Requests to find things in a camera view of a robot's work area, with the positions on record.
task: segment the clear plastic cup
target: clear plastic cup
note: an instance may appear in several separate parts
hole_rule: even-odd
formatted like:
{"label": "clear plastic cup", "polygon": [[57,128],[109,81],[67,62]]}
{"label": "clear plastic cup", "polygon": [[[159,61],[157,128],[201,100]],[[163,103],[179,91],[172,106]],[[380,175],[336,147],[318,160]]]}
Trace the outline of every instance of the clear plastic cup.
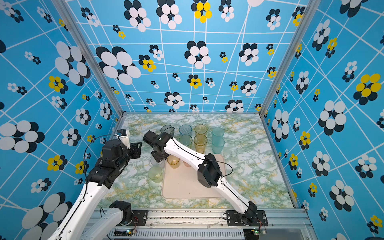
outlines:
{"label": "clear plastic cup", "polygon": [[178,168],[180,166],[180,159],[173,156],[173,155],[169,155],[168,158],[167,158],[167,162],[168,164],[170,165],[171,168]]}
{"label": "clear plastic cup", "polygon": [[198,134],[202,134],[204,136],[207,136],[207,131],[208,131],[208,128],[206,125],[204,124],[199,124],[195,127],[195,133],[196,135]]}
{"label": "clear plastic cup", "polygon": [[169,135],[171,135],[172,137],[174,137],[174,131],[175,131],[175,128],[172,127],[171,125],[164,125],[160,129],[160,132],[166,132]]}
{"label": "clear plastic cup", "polygon": [[189,135],[192,136],[192,127],[184,124],[179,127],[180,135]]}
{"label": "clear plastic cup", "polygon": [[196,152],[204,153],[205,147],[207,146],[208,139],[203,134],[198,134],[194,138]]}
{"label": "clear plastic cup", "polygon": [[159,166],[153,166],[148,171],[148,177],[155,183],[163,181],[163,171]]}
{"label": "clear plastic cup", "polygon": [[216,137],[212,139],[212,152],[214,154],[220,154],[221,151],[223,151],[224,144],[225,144],[225,141],[224,141],[224,138],[222,137]]}

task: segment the teal plastic cup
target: teal plastic cup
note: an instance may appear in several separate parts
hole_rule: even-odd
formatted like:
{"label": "teal plastic cup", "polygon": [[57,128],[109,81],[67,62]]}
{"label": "teal plastic cup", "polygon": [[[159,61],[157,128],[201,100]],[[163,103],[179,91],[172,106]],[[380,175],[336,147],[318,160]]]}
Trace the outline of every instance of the teal plastic cup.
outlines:
{"label": "teal plastic cup", "polygon": [[225,145],[224,138],[222,137],[215,137],[215,139],[212,139],[212,151],[214,154],[220,154],[221,151],[223,151]]}

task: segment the yellow flower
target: yellow flower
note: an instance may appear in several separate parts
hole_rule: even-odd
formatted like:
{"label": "yellow flower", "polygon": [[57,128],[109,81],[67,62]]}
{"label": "yellow flower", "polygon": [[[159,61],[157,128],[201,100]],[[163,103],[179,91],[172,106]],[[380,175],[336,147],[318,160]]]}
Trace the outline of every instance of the yellow flower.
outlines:
{"label": "yellow flower", "polygon": [[59,19],[59,24],[60,24],[62,27],[64,27],[64,26],[65,26],[65,24],[64,24],[64,21],[63,21],[63,20],[61,20],[61,19]]}
{"label": "yellow flower", "polygon": [[84,166],[84,162],[83,161],[81,161],[80,163],[78,163],[78,164],[76,164],[76,170],[75,170],[75,173],[76,174],[83,174],[83,172],[84,172],[84,168],[85,168],[85,166]]}
{"label": "yellow flower", "polygon": [[298,166],[298,157],[292,153],[291,157],[289,158],[289,161],[291,162],[292,166]]}
{"label": "yellow flower", "polygon": [[328,49],[332,51],[337,46],[337,38],[331,39],[328,44]]}
{"label": "yellow flower", "polygon": [[295,25],[295,26],[298,26],[299,24],[300,24],[300,19],[302,18],[303,16],[301,15],[301,14],[298,14],[298,15],[296,15],[296,17],[295,17],[295,19],[293,20],[293,24]]}
{"label": "yellow flower", "polygon": [[293,196],[294,197],[297,197],[297,193],[295,193],[294,191],[293,191],[293,189],[291,189],[292,190],[292,193],[293,193]]}
{"label": "yellow flower", "polygon": [[376,227],[383,227],[382,223],[383,221],[378,218],[376,215],[373,215],[371,217],[371,221],[373,222],[373,225],[375,225]]}
{"label": "yellow flower", "polygon": [[311,188],[311,192],[317,193],[317,186],[315,184],[311,183],[310,188]]}
{"label": "yellow flower", "polygon": [[276,74],[277,74],[277,71],[270,71],[270,73],[268,74],[268,77],[273,78],[274,76],[276,76]]}
{"label": "yellow flower", "polygon": [[119,37],[120,37],[121,39],[124,39],[124,38],[125,38],[125,34],[124,34],[123,31],[120,31],[120,32],[119,32]]}
{"label": "yellow flower", "polygon": [[237,89],[239,89],[239,86],[238,86],[238,85],[233,85],[233,86],[231,87],[231,89],[232,89],[233,91],[236,91]]}
{"label": "yellow flower", "polygon": [[92,142],[92,140],[93,140],[92,135],[89,135],[87,141],[88,141],[88,142]]}

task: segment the blue plastic cup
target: blue plastic cup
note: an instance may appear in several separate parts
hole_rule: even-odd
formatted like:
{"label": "blue plastic cup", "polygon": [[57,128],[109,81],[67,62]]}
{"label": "blue plastic cup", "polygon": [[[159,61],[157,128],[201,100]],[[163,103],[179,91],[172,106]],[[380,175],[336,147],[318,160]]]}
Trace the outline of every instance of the blue plastic cup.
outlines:
{"label": "blue plastic cup", "polygon": [[179,142],[185,146],[189,146],[192,144],[192,137],[189,135],[181,135],[179,137]]}
{"label": "blue plastic cup", "polygon": [[212,129],[212,141],[224,136],[224,130],[221,127],[216,127]]}
{"label": "blue plastic cup", "polygon": [[180,132],[180,135],[189,135],[192,137],[192,127],[187,124],[180,126],[179,132]]}
{"label": "blue plastic cup", "polygon": [[215,137],[215,139],[212,139],[212,151],[214,154],[220,154],[221,151],[224,148],[224,138],[222,137]]}

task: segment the blue patterned wall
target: blue patterned wall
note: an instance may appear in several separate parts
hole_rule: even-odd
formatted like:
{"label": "blue patterned wall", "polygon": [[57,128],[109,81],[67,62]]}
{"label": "blue patterned wall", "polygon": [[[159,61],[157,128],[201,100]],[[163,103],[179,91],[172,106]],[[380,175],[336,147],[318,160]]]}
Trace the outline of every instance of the blue patterned wall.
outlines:
{"label": "blue patterned wall", "polygon": [[49,0],[0,10],[0,239],[44,240],[118,116]]}
{"label": "blue patterned wall", "polygon": [[383,12],[322,0],[264,115],[318,239],[384,237]]}
{"label": "blue patterned wall", "polygon": [[128,112],[257,111],[308,4],[66,2]]}

